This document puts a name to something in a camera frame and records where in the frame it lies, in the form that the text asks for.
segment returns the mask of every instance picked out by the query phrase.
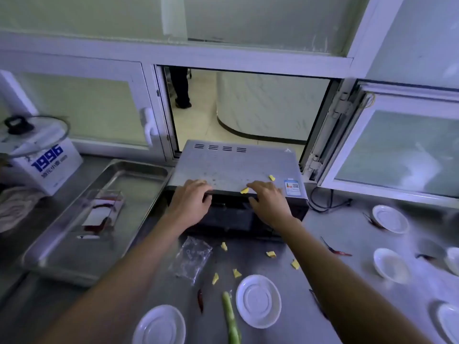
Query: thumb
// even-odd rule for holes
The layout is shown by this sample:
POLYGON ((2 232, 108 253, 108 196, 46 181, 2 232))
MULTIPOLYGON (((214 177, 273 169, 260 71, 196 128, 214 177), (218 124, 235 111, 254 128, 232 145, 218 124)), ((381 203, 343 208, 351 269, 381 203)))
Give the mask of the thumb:
POLYGON ((212 204, 212 196, 211 196, 211 195, 206 196, 206 198, 204 199, 203 204, 204 204, 204 207, 205 207, 207 210, 209 210, 210 204, 212 204))
POLYGON ((250 206, 252 207, 252 209, 257 212, 258 211, 258 206, 260 205, 259 202, 257 202, 257 200, 253 197, 249 197, 249 203, 250 203, 250 206))

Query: plate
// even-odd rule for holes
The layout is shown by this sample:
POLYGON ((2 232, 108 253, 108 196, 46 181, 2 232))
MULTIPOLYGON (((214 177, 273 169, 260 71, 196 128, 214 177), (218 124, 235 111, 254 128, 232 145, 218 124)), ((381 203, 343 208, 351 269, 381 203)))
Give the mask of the plate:
POLYGON ((279 318, 282 303, 271 280, 263 275, 249 275, 237 288, 236 307, 250 326, 268 328, 279 318))
POLYGON ((371 211, 371 215, 379 225, 394 233, 406 233, 410 227, 406 217, 390 206, 376 205, 371 211))
POLYGON ((167 304, 147 312, 137 325, 132 344, 183 344, 185 320, 180 311, 167 304))
POLYGON ((459 308, 448 303, 442 304, 437 310, 437 317, 449 340, 459 344, 459 308))
POLYGON ((445 263, 451 272, 459 276, 459 247, 450 247, 446 250, 445 263))
POLYGON ((403 258, 388 248, 379 248, 373 254, 375 269, 385 279, 395 283, 408 283, 411 278, 410 269, 403 258))

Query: stainless steel tray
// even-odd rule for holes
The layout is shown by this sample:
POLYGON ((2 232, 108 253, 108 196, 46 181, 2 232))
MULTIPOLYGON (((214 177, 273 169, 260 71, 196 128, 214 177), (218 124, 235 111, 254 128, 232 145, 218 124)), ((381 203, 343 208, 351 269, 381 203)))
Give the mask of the stainless steel tray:
POLYGON ((21 257, 27 270, 76 285, 91 286, 128 251, 152 209, 171 170, 145 163, 113 160, 66 208, 21 257), (95 189, 120 190, 125 196, 109 238, 77 239, 72 222, 95 189))

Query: hand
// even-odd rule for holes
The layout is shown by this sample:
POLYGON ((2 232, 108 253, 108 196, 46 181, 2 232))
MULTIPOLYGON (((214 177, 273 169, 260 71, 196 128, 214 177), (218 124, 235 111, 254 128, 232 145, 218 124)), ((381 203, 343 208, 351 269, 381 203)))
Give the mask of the hand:
POLYGON ((249 197, 249 202, 257 216, 268 226, 278 229, 279 225, 293 218, 282 190, 272 182, 254 181, 248 183, 247 187, 257 193, 258 201, 249 197))
POLYGON ((175 189, 164 216, 177 223, 182 230, 197 224, 209 211, 212 196, 208 195, 204 201, 203 198, 211 190, 212 186, 205 180, 187 180, 185 185, 175 189))

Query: energy label sticker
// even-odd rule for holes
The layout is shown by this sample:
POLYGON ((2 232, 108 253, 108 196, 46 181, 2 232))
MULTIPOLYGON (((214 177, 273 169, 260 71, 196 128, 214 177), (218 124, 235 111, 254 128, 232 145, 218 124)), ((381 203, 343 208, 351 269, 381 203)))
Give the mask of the energy label sticker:
POLYGON ((287 195, 293 195, 296 197, 301 196, 301 191, 300 191, 300 186, 298 185, 298 182, 295 180, 285 180, 285 191, 287 195))

